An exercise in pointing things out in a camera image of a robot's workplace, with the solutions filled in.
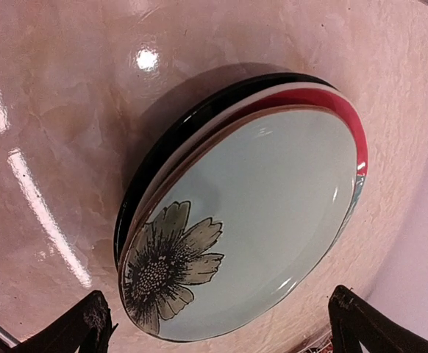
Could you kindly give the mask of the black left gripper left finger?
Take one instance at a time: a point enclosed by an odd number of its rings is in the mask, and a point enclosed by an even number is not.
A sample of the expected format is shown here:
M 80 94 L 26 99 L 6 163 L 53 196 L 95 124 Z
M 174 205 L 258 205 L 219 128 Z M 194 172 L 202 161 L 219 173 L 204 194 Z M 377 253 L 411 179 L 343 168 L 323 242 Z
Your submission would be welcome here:
M 107 352 L 116 325 L 100 290 L 94 290 L 16 352 Z

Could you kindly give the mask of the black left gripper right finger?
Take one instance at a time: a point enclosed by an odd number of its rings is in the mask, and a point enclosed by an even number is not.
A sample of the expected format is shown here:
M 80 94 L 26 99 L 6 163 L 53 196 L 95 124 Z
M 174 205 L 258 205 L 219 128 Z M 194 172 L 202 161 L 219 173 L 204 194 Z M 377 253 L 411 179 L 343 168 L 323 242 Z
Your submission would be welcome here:
M 428 352 L 428 340 L 399 326 L 343 285 L 328 303 L 334 352 Z

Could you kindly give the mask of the light blue flower plate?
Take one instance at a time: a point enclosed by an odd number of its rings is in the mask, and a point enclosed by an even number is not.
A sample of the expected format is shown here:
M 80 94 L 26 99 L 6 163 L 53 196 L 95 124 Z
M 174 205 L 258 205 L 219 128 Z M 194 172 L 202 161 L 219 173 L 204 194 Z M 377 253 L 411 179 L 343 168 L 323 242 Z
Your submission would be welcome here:
M 245 326 L 328 252 L 356 176 L 352 131 L 329 108 L 270 108 L 228 125 L 135 218 L 119 266 L 126 314 L 174 342 Z

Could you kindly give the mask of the red and teal plate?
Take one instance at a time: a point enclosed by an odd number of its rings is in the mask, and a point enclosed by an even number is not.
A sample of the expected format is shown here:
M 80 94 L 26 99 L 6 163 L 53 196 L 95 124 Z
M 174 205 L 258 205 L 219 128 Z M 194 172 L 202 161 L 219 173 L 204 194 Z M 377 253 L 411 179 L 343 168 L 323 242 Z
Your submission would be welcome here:
M 221 254 L 223 268 L 303 271 L 348 223 L 368 169 L 359 115 L 311 82 L 254 93 L 203 126 L 156 173 L 119 262 L 138 247 Z

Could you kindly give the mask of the black striped rim plate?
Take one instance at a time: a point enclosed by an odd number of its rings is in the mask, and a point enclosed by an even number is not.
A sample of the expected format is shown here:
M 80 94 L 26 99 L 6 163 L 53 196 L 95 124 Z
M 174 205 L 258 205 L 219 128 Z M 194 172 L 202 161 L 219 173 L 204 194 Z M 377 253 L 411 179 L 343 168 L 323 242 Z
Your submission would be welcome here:
M 279 72 L 253 76 L 208 96 L 190 108 L 164 132 L 144 157 L 124 194 L 115 222 L 113 254 L 115 264 L 119 259 L 129 231 L 129 225 L 143 194 L 172 153 L 188 138 L 198 132 L 217 114 L 238 103 L 241 99 L 276 85 L 291 82 L 311 82 L 331 87 L 328 82 L 307 74 Z

